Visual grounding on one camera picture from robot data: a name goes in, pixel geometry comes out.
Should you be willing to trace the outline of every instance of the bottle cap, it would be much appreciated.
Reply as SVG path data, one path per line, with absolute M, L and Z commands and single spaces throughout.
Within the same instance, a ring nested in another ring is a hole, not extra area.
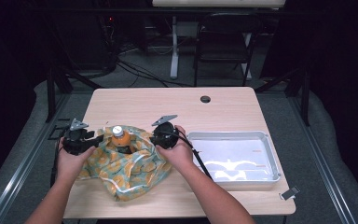
M 121 128 L 121 126 L 115 126 L 113 127 L 113 135 L 115 137 L 121 137 L 123 135 L 123 128 Z

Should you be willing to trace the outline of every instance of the white stand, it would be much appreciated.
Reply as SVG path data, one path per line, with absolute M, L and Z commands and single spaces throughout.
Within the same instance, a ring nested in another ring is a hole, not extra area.
M 171 79 L 178 78 L 178 37 L 176 33 L 176 17 L 172 18 L 172 62 L 171 62 Z

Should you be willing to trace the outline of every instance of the chair leg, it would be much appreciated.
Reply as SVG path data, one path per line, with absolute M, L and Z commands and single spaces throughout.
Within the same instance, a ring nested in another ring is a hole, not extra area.
M 250 65 L 249 63 L 246 64 L 245 74 L 244 74 L 243 82 L 242 82 L 243 87 L 246 85 L 246 78 L 248 78 L 249 67 L 250 67 L 249 65 Z
M 194 87 L 197 87 L 197 74 L 198 74 L 198 70 L 199 70 L 199 63 L 197 62 L 197 60 L 194 60 Z

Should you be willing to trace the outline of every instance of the chair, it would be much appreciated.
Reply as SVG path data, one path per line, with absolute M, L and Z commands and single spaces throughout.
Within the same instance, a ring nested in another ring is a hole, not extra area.
M 193 67 L 194 86 L 197 86 L 198 63 L 247 63 L 242 86 L 246 84 L 255 38 L 263 22 L 253 14 L 213 13 L 204 17 L 197 29 Z M 244 34 L 250 34 L 246 45 Z

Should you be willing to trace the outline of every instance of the finger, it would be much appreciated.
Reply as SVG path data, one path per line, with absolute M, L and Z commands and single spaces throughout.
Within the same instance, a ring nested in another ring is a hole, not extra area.
M 159 145 L 156 145 L 156 150 L 159 152 L 159 154 L 165 156 L 165 153 L 167 152 L 167 149 L 159 146 Z
M 63 137 L 60 138 L 59 148 L 63 147 Z
M 179 131 L 179 133 L 186 134 L 185 129 L 180 125 L 175 125 L 175 128 Z
M 81 156 L 84 160 L 86 160 L 88 157 L 90 157 L 92 155 L 92 153 L 95 151 L 95 149 L 96 149 L 96 147 L 89 147 L 89 149 L 87 149 L 85 152 L 83 152 L 79 156 Z

